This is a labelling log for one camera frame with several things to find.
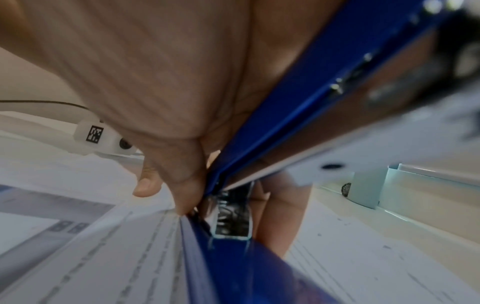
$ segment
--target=qr code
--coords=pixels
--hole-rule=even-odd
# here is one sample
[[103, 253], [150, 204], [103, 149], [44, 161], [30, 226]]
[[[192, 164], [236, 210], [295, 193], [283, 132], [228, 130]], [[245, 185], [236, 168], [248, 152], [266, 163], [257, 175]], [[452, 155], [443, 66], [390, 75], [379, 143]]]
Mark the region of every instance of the qr code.
[[102, 136], [103, 131], [104, 129], [102, 127], [92, 126], [90, 128], [90, 132], [88, 133], [88, 136], [86, 137], [86, 141], [89, 141], [94, 144], [99, 143], [100, 136]]

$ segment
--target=human hand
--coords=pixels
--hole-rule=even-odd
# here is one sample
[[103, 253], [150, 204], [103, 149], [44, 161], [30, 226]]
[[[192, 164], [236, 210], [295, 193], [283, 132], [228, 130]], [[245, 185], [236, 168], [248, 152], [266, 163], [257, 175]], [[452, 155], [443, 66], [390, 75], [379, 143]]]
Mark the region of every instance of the human hand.
[[[185, 214], [203, 195], [204, 156], [228, 142], [343, 1], [22, 3], [55, 69], [152, 160], [172, 191], [177, 212]], [[361, 99], [368, 89], [418, 66], [434, 43], [434, 35], [423, 38], [349, 98]], [[312, 134], [320, 136], [318, 130], [335, 134], [339, 117], [362, 113], [358, 107], [336, 108], [293, 142], [311, 141]], [[291, 147], [263, 161], [275, 162]], [[255, 237], [283, 255], [309, 194], [309, 187], [276, 190], [257, 184], [251, 203]]]

